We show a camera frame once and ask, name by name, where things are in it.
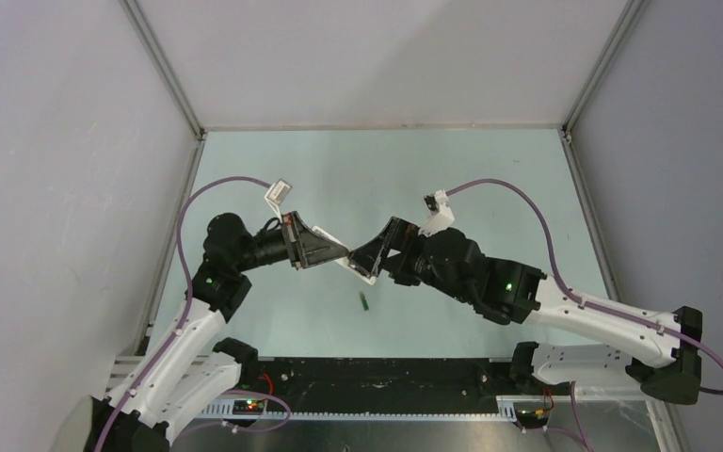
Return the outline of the white remote control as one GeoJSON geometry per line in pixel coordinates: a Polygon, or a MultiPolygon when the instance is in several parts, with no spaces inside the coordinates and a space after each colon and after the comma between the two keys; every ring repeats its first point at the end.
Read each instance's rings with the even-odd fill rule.
{"type": "MultiPolygon", "coordinates": [[[[338,244],[342,247],[345,247],[345,243],[334,237],[333,235],[329,234],[324,229],[320,228],[319,226],[312,226],[311,231],[313,233],[316,233],[317,235],[321,236],[322,238],[326,238],[327,240],[338,244]]],[[[339,259],[336,259],[333,261],[334,264],[342,267],[343,269],[349,271],[350,273],[354,274],[357,278],[365,282],[366,284],[372,286],[376,283],[378,277],[377,276],[369,276],[368,274],[364,273],[362,271],[362,268],[356,264],[354,264],[349,256],[341,257],[339,259]]]]}

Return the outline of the green AA battery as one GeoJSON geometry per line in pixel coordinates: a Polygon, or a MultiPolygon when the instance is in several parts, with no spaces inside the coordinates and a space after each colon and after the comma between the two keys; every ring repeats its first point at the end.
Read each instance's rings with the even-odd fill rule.
{"type": "Polygon", "coordinates": [[[368,301],[367,301],[367,297],[365,296],[365,294],[364,294],[363,292],[360,292],[360,301],[361,301],[361,305],[362,305],[363,310],[364,310],[365,312],[369,312],[369,311],[370,311],[370,307],[369,307],[369,304],[368,304],[368,301]]]}

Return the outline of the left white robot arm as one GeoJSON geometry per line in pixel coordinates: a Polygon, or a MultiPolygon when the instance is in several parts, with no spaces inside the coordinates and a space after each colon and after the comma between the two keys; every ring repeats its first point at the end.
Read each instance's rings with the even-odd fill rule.
{"type": "Polygon", "coordinates": [[[218,396],[255,388],[260,379],[258,351],[236,339],[217,342],[197,370],[190,368],[248,295],[246,271],[278,262],[306,269],[348,254],[345,245],[306,227],[296,212],[257,234],[236,214],[214,217],[207,226],[201,265],[164,339],[121,383],[93,400],[85,450],[168,451],[218,396]]]}

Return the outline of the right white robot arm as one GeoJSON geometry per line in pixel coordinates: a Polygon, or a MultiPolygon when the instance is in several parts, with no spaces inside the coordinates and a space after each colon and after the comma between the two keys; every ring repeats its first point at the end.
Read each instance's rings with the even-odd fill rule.
{"type": "Polygon", "coordinates": [[[432,287],[470,305],[499,325],[534,324],[572,332],[596,342],[600,366],[576,364],[550,347],[547,358],[534,343],[517,346],[509,369],[513,387],[533,394],[546,384],[615,376],[647,396],[693,405],[699,399],[701,358],[681,339],[702,333],[700,311],[646,311],[568,288],[542,270],[485,255],[463,232],[448,228],[431,236],[392,218],[384,230],[352,250],[349,267],[365,278],[387,272],[395,283],[432,287]]]}

